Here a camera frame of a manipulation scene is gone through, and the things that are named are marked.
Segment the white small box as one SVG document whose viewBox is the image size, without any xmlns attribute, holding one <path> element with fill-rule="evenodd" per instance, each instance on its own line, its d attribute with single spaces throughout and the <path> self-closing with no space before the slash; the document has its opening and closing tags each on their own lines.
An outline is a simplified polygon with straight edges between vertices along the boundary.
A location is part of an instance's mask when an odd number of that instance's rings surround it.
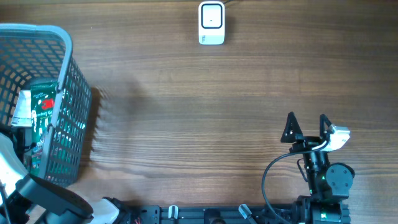
<svg viewBox="0 0 398 224">
<path fill-rule="evenodd" d="M 30 128 L 32 126 L 31 91 L 21 90 L 11 121 L 11 126 Z"/>
</svg>

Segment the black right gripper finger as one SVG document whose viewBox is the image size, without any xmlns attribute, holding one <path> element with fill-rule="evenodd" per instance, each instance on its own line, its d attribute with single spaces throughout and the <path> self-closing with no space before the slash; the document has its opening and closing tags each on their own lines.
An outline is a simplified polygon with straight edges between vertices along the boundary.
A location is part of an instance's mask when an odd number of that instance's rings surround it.
<svg viewBox="0 0 398 224">
<path fill-rule="evenodd" d="M 320 115 L 320 139 L 328 139 L 331 131 L 329 127 L 332 125 L 332 122 L 328 119 L 325 114 Z"/>
<path fill-rule="evenodd" d="M 294 143 L 303 141 L 303 132 L 298 124 L 294 112 L 287 115 L 287 122 L 280 141 L 282 143 Z"/>
</svg>

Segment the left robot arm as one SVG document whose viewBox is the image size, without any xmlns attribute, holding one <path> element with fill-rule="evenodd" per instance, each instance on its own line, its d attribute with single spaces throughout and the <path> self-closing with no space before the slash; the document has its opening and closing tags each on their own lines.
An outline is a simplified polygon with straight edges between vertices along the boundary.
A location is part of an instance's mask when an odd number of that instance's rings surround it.
<svg viewBox="0 0 398 224">
<path fill-rule="evenodd" d="M 68 189 L 31 175 L 15 153 L 10 127 L 1 125 L 1 223 L 27 223 L 36 206 L 37 223 L 117 223 L 121 214 L 111 199 L 87 202 Z"/>
</svg>

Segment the green 3M gloves packet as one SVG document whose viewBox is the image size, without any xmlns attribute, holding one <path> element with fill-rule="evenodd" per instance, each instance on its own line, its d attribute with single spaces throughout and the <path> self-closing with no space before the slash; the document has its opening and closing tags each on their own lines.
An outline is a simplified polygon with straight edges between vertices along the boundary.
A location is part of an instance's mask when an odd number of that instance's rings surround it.
<svg viewBox="0 0 398 224">
<path fill-rule="evenodd" d="M 48 133 L 47 127 L 51 122 L 55 98 L 57 94 L 57 82 L 45 82 L 32 85 L 31 115 L 32 115 L 32 167 L 30 173 L 38 176 L 41 164 L 41 155 L 44 150 L 44 141 Z"/>
</svg>

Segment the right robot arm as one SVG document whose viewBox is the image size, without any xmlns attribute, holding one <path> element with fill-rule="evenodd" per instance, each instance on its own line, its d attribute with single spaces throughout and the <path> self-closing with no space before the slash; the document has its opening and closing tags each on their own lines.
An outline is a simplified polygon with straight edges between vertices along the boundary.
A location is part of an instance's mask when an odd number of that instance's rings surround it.
<svg viewBox="0 0 398 224">
<path fill-rule="evenodd" d="M 354 170 L 341 162 L 332 164 L 330 152 L 341 149 L 350 138 L 347 127 L 333 124 L 326 115 L 320 115 L 320 134 L 304 136 L 293 112 L 280 141 L 291 143 L 291 154 L 301 154 L 304 168 L 300 172 L 308 184 L 309 196 L 299 196 L 293 203 L 287 220 L 291 223 L 349 223 L 349 198 L 355 176 Z"/>
</svg>

